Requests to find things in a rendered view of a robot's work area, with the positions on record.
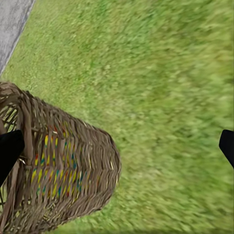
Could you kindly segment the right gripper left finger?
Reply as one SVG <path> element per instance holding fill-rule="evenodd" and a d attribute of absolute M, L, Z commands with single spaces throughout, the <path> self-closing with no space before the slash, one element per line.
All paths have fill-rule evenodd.
<path fill-rule="evenodd" d="M 24 146 L 20 130 L 0 135 L 0 187 L 22 153 Z"/>

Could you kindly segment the wicker basket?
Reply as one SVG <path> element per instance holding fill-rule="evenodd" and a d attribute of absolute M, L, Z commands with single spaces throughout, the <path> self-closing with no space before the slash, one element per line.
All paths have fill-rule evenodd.
<path fill-rule="evenodd" d="M 0 111 L 5 106 L 8 108 L 0 114 L 0 135 L 13 125 L 11 132 L 20 130 L 25 146 L 2 185 L 5 203 L 0 190 L 0 234 L 42 234 L 102 211 L 122 173 L 120 152 L 112 136 L 10 80 L 0 81 Z"/>

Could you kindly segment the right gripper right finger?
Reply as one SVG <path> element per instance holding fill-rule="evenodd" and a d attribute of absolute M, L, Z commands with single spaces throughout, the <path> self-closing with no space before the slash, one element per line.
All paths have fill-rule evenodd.
<path fill-rule="evenodd" d="M 222 131 L 219 147 L 234 168 L 234 131 Z"/>

